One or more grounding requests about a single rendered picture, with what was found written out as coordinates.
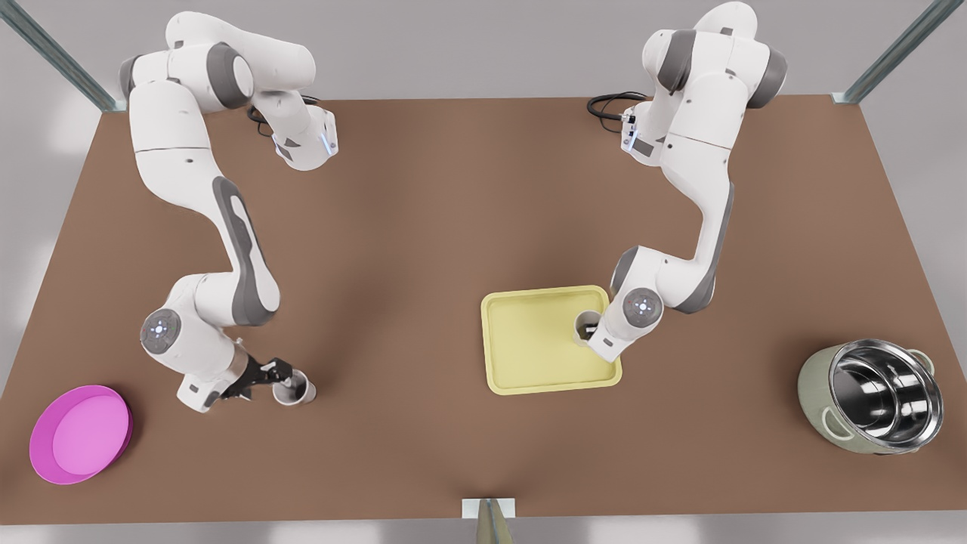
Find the silver frame post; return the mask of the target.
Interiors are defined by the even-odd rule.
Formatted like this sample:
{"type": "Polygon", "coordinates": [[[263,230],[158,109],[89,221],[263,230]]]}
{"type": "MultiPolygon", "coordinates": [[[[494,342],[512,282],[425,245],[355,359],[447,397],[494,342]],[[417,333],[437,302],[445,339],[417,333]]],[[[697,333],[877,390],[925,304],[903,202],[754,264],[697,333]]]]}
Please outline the silver frame post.
{"type": "Polygon", "coordinates": [[[125,100],[112,97],[17,1],[0,0],[0,20],[102,113],[124,113],[127,110],[125,100]]]}
{"type": "Polygon", "coordinates": [[[834,104],[860,104],[965,0],[932,0],[928,7],[861,73],[845,91],[831,94],[834,104]]]}
{"type": "Polygon", "coordinates": [[[462,517],[476,520],[476,544],[514,544],[507,520],[517,517],[515,498],[462,499],[462,517]]]}

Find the green pot with steel interior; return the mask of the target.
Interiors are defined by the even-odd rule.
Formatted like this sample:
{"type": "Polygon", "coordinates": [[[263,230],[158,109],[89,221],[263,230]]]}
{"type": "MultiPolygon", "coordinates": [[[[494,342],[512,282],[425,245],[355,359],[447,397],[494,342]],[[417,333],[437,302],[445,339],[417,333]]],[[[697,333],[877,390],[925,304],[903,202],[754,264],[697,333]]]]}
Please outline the green pot with steel interior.
{"type": "Polygon", "coordinates": [[[859,454],[914,453],[945,417],[930,357],[880,338],[816,351],[800,369],[797,394],[821,437],[859,454]]]}

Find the pink round bowl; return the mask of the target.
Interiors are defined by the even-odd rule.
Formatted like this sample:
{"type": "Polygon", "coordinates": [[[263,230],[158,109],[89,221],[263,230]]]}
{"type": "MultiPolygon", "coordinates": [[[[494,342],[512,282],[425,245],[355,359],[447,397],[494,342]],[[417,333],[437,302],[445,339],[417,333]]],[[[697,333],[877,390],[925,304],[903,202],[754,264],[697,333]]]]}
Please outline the pink round bowl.
{"type": "Polygon", "coordinates": [[[125,452],[134,417],[110,387],[84,385],[63,393],[38,417],[29,460],[39,478],[56,485],[83,482],[125,452]]]}

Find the yellow rectangular tray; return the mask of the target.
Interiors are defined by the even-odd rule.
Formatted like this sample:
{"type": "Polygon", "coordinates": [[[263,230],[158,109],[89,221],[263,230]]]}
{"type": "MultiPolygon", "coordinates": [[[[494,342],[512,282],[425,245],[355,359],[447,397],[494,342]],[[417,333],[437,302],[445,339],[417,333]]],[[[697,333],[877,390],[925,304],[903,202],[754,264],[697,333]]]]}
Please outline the yellow rectangular tray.
{"type": "Polygon", "coordinates": [[[577,343],[581,311],[601,312],[600,286],[494,292],[480,304],[487,384],[508,396],[617,385],[621,360],[609,363],[577,343]]]}

